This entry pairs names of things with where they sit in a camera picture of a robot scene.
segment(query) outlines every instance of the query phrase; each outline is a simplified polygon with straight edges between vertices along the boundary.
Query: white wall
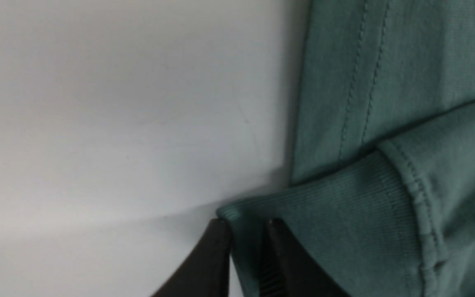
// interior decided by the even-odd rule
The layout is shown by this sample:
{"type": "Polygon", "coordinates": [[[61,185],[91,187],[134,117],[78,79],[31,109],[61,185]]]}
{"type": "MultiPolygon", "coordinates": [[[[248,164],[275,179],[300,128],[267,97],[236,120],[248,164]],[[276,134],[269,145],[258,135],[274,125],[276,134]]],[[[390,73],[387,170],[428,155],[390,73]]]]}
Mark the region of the white wall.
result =
{"type": "Polygon", "coordinates": [[[0,0],[0,297],[146,297],[285,186],[307,8],[0,0]]]}

